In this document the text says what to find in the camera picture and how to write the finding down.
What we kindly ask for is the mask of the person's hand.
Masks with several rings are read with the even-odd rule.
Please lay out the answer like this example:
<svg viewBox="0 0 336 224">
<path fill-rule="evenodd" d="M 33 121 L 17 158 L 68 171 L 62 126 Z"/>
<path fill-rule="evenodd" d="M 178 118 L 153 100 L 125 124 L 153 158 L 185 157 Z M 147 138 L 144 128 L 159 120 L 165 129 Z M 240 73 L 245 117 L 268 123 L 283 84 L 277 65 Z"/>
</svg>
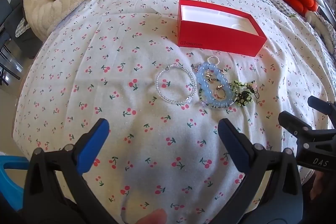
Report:
<svg viewBox="0 0 336 224">
<path fill-rule="evenodd" d="M 167 213 L 163 209 L 157 209 L 139 219 L 136 224 L 165 224 L 166 222 Z"/>
</svg>

